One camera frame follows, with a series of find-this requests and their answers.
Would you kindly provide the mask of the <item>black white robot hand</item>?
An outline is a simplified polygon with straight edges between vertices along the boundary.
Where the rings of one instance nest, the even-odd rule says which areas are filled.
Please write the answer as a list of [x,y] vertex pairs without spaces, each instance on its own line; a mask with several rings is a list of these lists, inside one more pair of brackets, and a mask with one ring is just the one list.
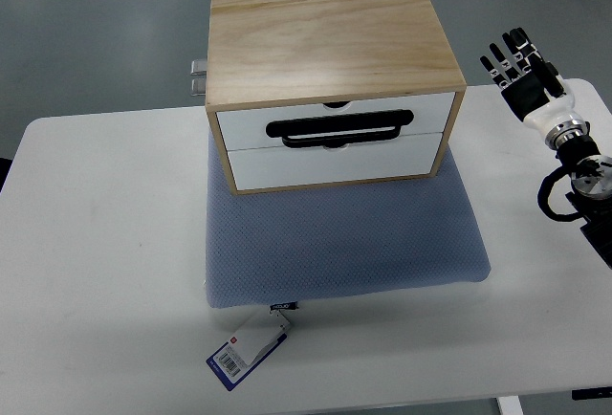
[[573,92],[525,31],[512,29],[502,40],[507,51],[492,43],[493,59],[483,55],[480,62],[518,120],[553,150],[588,135],[589,123],[576,112]]

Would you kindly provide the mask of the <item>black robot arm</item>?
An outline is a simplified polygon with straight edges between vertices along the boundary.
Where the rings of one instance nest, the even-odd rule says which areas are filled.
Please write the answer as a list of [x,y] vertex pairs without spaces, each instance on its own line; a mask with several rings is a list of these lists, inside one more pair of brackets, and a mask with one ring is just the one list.
[[[546,176],[537,193],[537,204],[549,219],[574,222],[583,219],[580,231],[599,257],[611,264],[611,158],[603,155],[590,136],[587,121],[567,120],[557,124],[545,137],[545,143],[556,152],[560,167]],[[549,197],[562,178],[570,179],[571,191],[566,199],[575,211],[559,214],[553,211]]]

